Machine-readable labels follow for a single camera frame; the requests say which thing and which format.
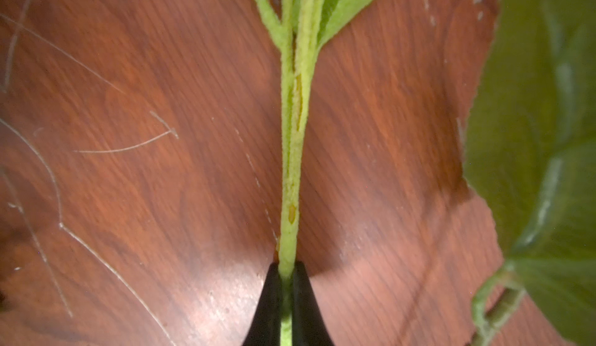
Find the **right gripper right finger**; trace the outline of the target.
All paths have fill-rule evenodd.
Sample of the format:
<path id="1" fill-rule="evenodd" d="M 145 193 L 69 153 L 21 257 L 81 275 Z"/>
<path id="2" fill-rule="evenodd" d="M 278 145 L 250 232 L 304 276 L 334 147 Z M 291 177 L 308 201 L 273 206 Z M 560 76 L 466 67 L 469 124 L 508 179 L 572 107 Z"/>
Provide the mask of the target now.
<path id="1" fill-rule="evenodd" d="M 334 346 L 303 262 L 296 262 L 292 280 L 292 345 Z"/>

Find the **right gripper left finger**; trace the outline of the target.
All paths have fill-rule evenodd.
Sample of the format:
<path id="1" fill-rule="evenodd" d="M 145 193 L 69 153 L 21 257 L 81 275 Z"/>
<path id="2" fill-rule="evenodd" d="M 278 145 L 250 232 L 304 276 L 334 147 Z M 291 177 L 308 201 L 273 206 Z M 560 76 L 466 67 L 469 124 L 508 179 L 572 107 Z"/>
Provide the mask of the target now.
<path id="1" fill-rule="evenodd" d="M 269 266 L 243 346 L 280 346 L 282 280 L 278 266 L 278 263 Z"/>

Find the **blue hydrangea flower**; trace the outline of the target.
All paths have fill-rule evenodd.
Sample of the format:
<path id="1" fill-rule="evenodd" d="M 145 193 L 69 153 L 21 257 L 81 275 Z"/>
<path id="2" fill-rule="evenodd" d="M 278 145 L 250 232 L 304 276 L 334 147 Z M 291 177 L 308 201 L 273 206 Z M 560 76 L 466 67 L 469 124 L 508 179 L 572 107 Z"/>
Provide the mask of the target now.
<path id="1" fill-rule="evenodd" d="M 595 343 L 595 0 L 500 0 L 464 175 L 502 270 L 557 332 Z"/>

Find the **orange flower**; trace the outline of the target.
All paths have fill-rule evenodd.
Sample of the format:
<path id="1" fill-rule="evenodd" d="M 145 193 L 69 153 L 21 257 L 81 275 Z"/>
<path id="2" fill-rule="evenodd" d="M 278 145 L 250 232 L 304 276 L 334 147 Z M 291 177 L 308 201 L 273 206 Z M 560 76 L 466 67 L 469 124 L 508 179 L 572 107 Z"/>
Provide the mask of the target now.
<path id="1" fill-rule="evenodd" d="M 280 52 L 282 204 L 276 247 L 282 280 L 280 345 L 292 345 L 292 277 L 311 85 L 322 48 L 374 0 L 254 0 Z"/>

